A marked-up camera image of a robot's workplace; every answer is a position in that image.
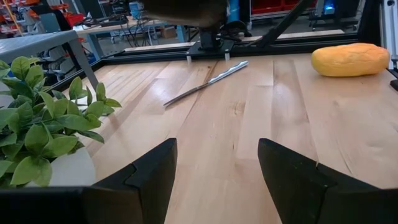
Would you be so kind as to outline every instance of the wooden tabletop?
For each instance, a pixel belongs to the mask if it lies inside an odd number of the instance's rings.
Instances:
[[[92,34],[92,33],[100,33],[100,32],[107,32],[107,31],[112,31],[112,30],[119,30],[119,29],[126,29],[126,32],[128,32],[127,28],[134,27],[137,25],[137,19],[132,19],[131,17],[128,17],[129,22],[126,24],[120,25],[115,25],[115,26],[107,26],[107,27],[101,27],[101,26],[93,26],[93,27],[86,27],[84,26],[74,26],[73,30],[76,31],[76,33],[79,34]],[[150,26],[150,25],[162,25],[165,24],[164,21],[160,20],[153,20],[145,23],[145,26]]]
[[[162,106],[243,60],[246,68]],[[166,223],[280,223],[257,158],[259,138],[377,187],[398,187],[398,93],[387,71],[322,77],[302,54],[112,65],[96,74],[123,105],[97,130],[105,144],[84,141],[98,180],[177,138]]]
[[[313,31],[313,32],[298,32],[291,34],[281,34],[278,39],[288,39],[294,37],[313,37],[313,36],[321,36],[321,35],[333,35],[333,34],[344,34],[344,31],[338,30],[323,30],[323,31]],[[261,36],[255,37],[245,37],[243,41],[254,41],[260,39]],[[177,43],[177,44],[162,44],[162,45],[153,45],[153,46],[144,46],[144,47],[129,47],[124,49],[127,52],[135,51],[135,50],[153,50],[153,49],[164,49],[171,47],[190,47],[196,42],[186,42],[186,43]]]

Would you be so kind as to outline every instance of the green leaf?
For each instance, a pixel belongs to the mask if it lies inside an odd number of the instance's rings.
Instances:
[[[50,133],[57,133],[63,129],[63,126],[58,121],[49,121],[44,123]]]
[[[96,96],[97,96],[97,101],[104,101],[106,99],[105,97],[105,85],[104,83],[99,83],[97,85],[97,88],[95,90]]]
[[[114,109],[113,109],[112,107],[110,107],[110,106],[108,106],[108,105],[105,105],[105,106],[104,106],[103,114],[104,114],[105,116],[107,116],[107,115],[109,115],[109,114],[111,114],[111,113],[113,113],[113,112],[114,112]]]
[[[99,128],[101,126],[101,121],[93,114],[86,115],[86,119],[93,125],[95,128]]]
[[[14,162],[10,167],[8,167],[6,173],[13,173],[15,171],[15,169],[17,168],[18,164],[25,159],[28,156],[33,156],[32,153],[27,152],[27,151],[19,151],[14,158],[7,158],[7,161],[12,161]]]
[[[32,100],[24,95],[18,95],[18,97],[8,106],[8,108],[18,108],[24,103],[29,103],[31,106],[33,104]]]
[[[17,134],[12,133],[3,139],[0,139],[0,147],[15,144],[17,142],[17,138],[18,138]]]
[[[37,115],[45,106],[45,103],[39,103],[33,107],[33,114]]]
[[[23,84],[21,81],[11,79],[11,78],[3,78],[2,82],[9,88],[17,91],[18,94],[24,95],[30,99],[33,99],[32,89],[29,86],[27,86],[26,84]]]
[[[23,145],[23,141],[17,141],[15,144],[2,147],[2,153],[4,153],[8,159],[13,160],[20,149],[22,149]]]
[[[99,118],[104,111],[104,103],[102,101],[97,101],[92,103],[87,107],[86,114],[93,114]]]
[[[58,100],[66,99],[66,98],[67,98],[67,97],[66,97],[63,93],[61,93],[60,91],[52,90],[51,92],[52,92],[52,94],[54,94],[54,96],[55,96],[56,99],[58,99]]]
[[[6,173],[6,170],[8,169],[11,164],[14,162],[11,161],[0,161],[0,178]]]
[[[52,137],[54,138],[54,139],[56,139],[56,138],[62,138],[62,137],[65,137],[66,135],[64,135],[64,134],[52,134]]]
[[[75,147],[78,138],[75,136],[62,136],[55,138],[46,145],[43,150],[43,156],[54,158],[70,152]]]
[[[0,79],[6,78],[10,70],[9,68],[0,70]]]
[[[83,83],[80,77],[76,77],[69,86],[69,98],[75,100],[83,90]]]
[[[65,134],[67,136],[70,136],[70,135],[75,134],[75,133],[76,133],[76,130],[65,128]]]
[[[15,133],[19,132],[19,114],[14,113],[7,119],[8,128]]]
[[[43,122],[41,122],[41,123],[43,124],[43,128],[45,129],[45,132],[47,133],[47,136],[49,137],[49,141],[48,141],[48,143],[47,143],[47,145],[46,145],[46,146],[48,146],[48,144],[50,144],[50,142],[52,141],[53,137],[52,137],[52,135],[51,135],[49,129],[46,127],[46,125],[45,125]]]
[[[48,186],[52,176],[52,168],[49,160],[45,158],[38,158],[37,167],[39,169],[39,175],[36,179],[33,179],[33,181],[35,184],[41,187]]]
[[[27,83],[27,85],[33,88],[36,86],[36,84],[41,82],[43,78],[44,78],[44,73],[42,67],[40,65],[34,65],[30,67],[25,77],[25,82]]]
[[[52,119],[53,118],[51,117],[50,112],[47,109],[44,109],[42,120],[43,121],[49,121],[49,120],[52,120]]]
[[[19,124],[21,126],[26,125],[33,119],[33,109],[29,103],[24,103],[17,109],[19,115]]]
[[[43,86],[42,90],[43,92],[48,92],[49,90],[51,90],[52,87],[51,86]]]
[[[94,139],[95,141],[99,141],[102,144],[105,143],[104,138],[100,134],[95,133],[94,131],[78,131],[78,133],[81,134],[82,136]]]
[[[84,145],[83,143],[81,143],[80,141],[78,141],[78,142],[75,144],[75,147],[73,147],[73,149],[72,149],[70,152],[68,152],[68,155],[75,153],[77,150],[83,148],[84,146],[85,146],[85,145]]]
[[[16,108],[8,108],[0,110],[0,130],[2,130],[7,125],[7,119],[17,112]]]
[[[99,126],[93,124],[92,122],[88,121],[84,117],[74,115],[74,114],[68,114],[68,115],[62,115],[59,118],[57,118],[57,121],[64,127],[77,130],[77,131],[88,131],[94,128],[98,128],[101,126],[101,123]]]
[[[45,90],[43,90],[44,89],[43,86],[44,86],[46,78],[47,77],[44,77],[42,81],[40,81],[38,84],[36,84],[35,87],[33,87],[33,90],[36,91],[36,92],[45,91]]]
[[[11,91],[0,91],[0,95],[11,96]]]
[[[26,133],[25,146],[30,152],[40,155],[48,141],[49,137],[45,129],[42,126],[34,124]]]
[[[91,94],[90,89],[86,86],[87,91],[87,106],[89,106],[93,102],[93,95]]]
[[[51,117],[54,117],[54,109],[55,103],[50,94],[40,91],[39,95],[42,97],[45,105],[47,106],[47,110],[49,111]]]
[[[39,61],[40,61],[40,59],[36,58],[36,57],[29,58],[29,64],[33,64],[33,63],[36,63],[36,62],[39,62]]]
[[[68,114],[74,114],[80,116],[79,108],[77,107],[76,103],[69,101],[68,103]]]
[[[57,100],[55,102],[55,109],[54,109],[54,116],[59,117],[61,115],[64,115],[65,112],[67,111],[69,100],[66,98],[63,98],[61,100]]]
[[[20,80],[25,80],[27,72],[30,68],[30,62],[27,57],[21,56],[15,58],[11,63],[11,71]]]
[[[88,94],[87,90],[81,90],[80,94],[77,96],[77,99],[82,99],[86,97]]]
[[[109,98],[107,98],[107,99],[105,100],[105,104],[108,105],[108,106],[110,106],[110,107],[122,107],[122,105],[120,105],[119,102],[117,102],[117,101],[114,100],[114,99],[109,99]]]
[[[15,169],[11,184],[26,184],[38,178],[39,174],[40,168],[37,159],[32,156],[25,157]]]
[[[16,98],[18,97],[18,92],[17,92],[16,90],[11,89],[10,92],[11,92],[11,96],[12,96],[14,99],[16,99]]]
[[[7,69],[7,68],[10,68],[10,66],[6,62],[3,62],[2,60],[0,60],[0,69],[2,70],[2,69]]]

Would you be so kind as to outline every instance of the metal rod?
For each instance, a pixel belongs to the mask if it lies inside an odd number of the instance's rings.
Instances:
[[[232,74],[232,73],[234,73],[234,72],[240,70],[241,68],[245,67],[246,65],[248,65],[248,63],[249,63],[248,61],[243,61],[243,62],[241,62],[241,63],[239,63],[239,64],[233,66],[232,68],[228,69],[227,71],[225,71],[225,72],[219,74],[218,76],[212,78],[212,79],[211,79],[210,81],[208,81],[206,84],[197,86],[197,87],[195,87],[195,88],[193,88],[193,89],[191,89],[191,90],[189,90],[189,91],[186,91],[185,93],[183,93],[183,94],[181,94],[181,95],[175,97],[174,99],[172,99],[172,100],[166,102],[163,106],[171,105],[172,103],[175,103],[175,102],[177,102],[178,100],[181,100],[182,98],[184,98],[184,97],[186,97],[186,96],[188,96],[188,95],[191,95],[191,94],[194,93],[194,92],[197,92],[197,91],[199,91],[199,90],[201,90],[201,89],[203,89],[203,88],[205,88],[205,87],[210,86],[211,84],[213,84],[213,83],[215,83],[215,82],[217,82],[217,81],[219,81],[219,80],[221,80],[221,79],[227,77],[228,75],[230,75],[230,74]]]

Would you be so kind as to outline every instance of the floor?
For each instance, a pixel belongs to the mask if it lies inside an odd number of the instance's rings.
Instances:
[[[254,21],[253,28],[250,30],[250,33],[253,36],[261,36],[264,35],[272,26],[278,24],[281,19],[274,19],[274,20],[262,20],[262,21]],[[318,31],[321,30],[329,30],[327,28],[318,28]],[[354,32],[352,28],[343,29],[345,32]],[[308,18],[307,17],[299,17],[284,33],[291,34],[291,33],[298,33],[298,32],[311,32],[312,28],[308,26]],[[124,39],[121,40],[119,37],[115,37],[115,44],[112,44],[110,38],[105,38],[99,40],[99,44],[101,45],[104,54],[110,54],[111,52],[119,52],[126,48],[131,47],[129,42]],[[159,44],[174,44],[179,43],[177,38],[165,39],[161,38],[159,34]],[[85,43],[83,44],[88,50],[91,50],[90,46]]]
[[[163,106],[243,60],[246,68]],[[259,138],[376,187],[398,187],[398,93],[386,70],[322,77],[302,54],[110,65],[96,76],[123,106],[96,130],[105,144],[83,139],[98,180],[177,138],[166,224],[280,223],[257,158]]]

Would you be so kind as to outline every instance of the workshop background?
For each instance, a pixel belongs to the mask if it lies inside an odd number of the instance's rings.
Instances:
[[[230,0],[228,21],[241,21],[252,36],[277,25],[299,0]],[[356,32],[365,0],[314,1],[285,34],[340,30]],[[0,38],[75,30],[89,63],[127,48],[194,42],[197,27],[143,19],[145,5],[125,0],[1,0]],[[131,16],[122,20],[120,15]],[[48,84],[76,72],[62,46],[38,54]]]

